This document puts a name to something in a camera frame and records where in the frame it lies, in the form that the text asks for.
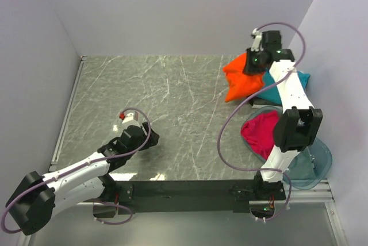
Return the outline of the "orange t shirt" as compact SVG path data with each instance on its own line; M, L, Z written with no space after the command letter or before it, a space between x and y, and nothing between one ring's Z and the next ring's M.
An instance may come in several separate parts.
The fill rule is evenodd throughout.
M246 64L247 53L243 53L223 67L223 73L228 82L226 103L248 97L265 85L263 74L247 75L243 73Z

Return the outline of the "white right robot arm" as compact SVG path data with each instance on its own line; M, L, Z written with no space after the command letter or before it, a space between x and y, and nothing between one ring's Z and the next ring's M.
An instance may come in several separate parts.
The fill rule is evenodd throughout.
M293 52L282 46L278 30L254 29L252 46L247 48L243 72L255 75L268 71L277 87L283 113L273 129L274 146L265 164L254 177L252 192L266 199L282 192L285 171L294 158L315 141L323 119L321 109L313 107L297 73Z

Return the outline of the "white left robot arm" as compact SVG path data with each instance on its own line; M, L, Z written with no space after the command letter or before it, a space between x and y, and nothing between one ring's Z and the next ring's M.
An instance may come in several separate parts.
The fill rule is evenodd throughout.
M75 164L44 175L33 171L9 198L5 214L11 215L20 232L32 235L77 203L117 202L119 189L110 172L124 166L137 151L156 146L159 138L147 122L130 125L121 136Z

